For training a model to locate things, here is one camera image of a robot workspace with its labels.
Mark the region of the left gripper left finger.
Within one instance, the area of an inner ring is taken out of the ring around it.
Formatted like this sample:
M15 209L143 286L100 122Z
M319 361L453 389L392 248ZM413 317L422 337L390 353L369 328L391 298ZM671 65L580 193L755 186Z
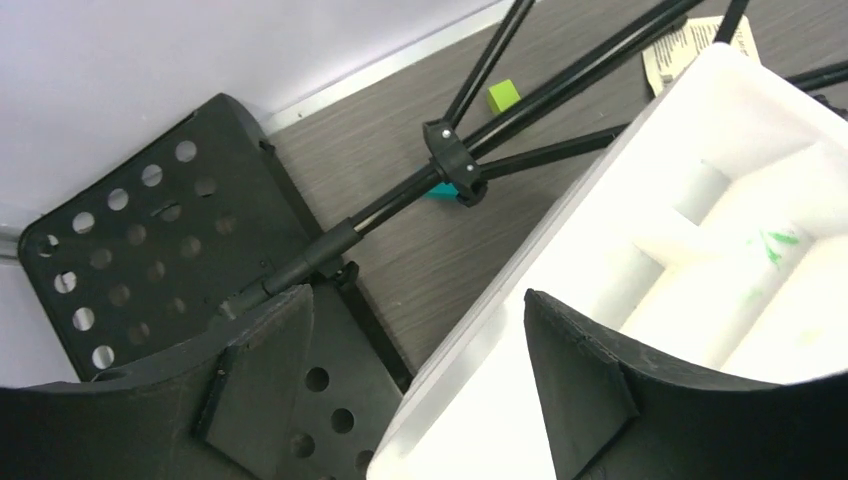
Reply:
M297 286L90 382L3 388L1 475L275 479L313 321Z

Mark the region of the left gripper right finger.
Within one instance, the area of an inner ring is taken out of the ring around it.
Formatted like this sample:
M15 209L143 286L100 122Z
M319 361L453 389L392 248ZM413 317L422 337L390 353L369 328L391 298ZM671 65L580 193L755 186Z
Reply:
M847 377L721 373L529 290L524 329L559 479L843 479Z

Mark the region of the white plastic drawer organizer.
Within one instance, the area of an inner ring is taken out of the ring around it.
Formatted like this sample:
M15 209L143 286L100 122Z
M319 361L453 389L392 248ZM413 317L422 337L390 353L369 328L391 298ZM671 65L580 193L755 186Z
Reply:
M846 121L732 48L704 50L424 363L368 478L559 479L529 290L721 373L847 377Z

